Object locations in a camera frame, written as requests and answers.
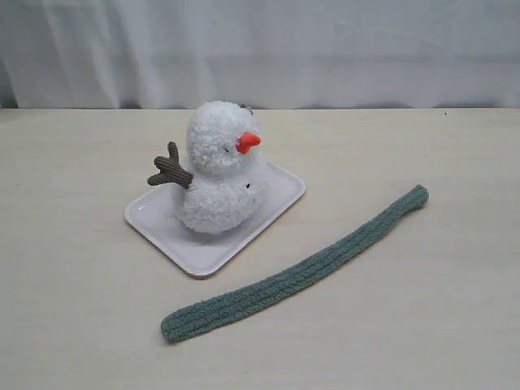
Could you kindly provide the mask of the green knitted scarf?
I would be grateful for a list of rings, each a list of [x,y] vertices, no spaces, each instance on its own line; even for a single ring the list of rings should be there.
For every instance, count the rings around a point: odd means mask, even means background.
[[[417,184],[375,217],[316,253],[274,275],[179,308],[160,323],[162,338],[179,343],[237,323],[331,275],[381,241],[404,217],[424,207],[430,194]]]

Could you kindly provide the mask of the white plush snowman toy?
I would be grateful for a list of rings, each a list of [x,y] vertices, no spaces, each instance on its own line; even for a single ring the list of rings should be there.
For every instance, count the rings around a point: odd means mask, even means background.
[[[210,101],[199,106],[186,129],[186,160],[178,145],[154,158],[150,186],[168,184],[175,215],[188,229],[217,235],[249,219],[264,200],[267,161],[259,123],[247,106]]]

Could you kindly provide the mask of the white backdrop curtain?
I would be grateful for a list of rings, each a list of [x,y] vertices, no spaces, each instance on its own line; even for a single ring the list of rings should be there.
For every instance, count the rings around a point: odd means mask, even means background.
[[[516,1],[4,1],[4,108],[518,107]]]

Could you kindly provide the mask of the white rectangular plastic tray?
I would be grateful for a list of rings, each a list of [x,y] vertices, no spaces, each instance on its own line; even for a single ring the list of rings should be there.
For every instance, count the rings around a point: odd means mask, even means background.
[[[274,162],[268,163],[266,200],[252,217],[220,235],[196,233],[175,216],[171,190],[151,189],[130,201],[124,210],[126,222],[184,273],[198,279],[218,272],[250,242],[259,237],[306,191],[305,181]]]

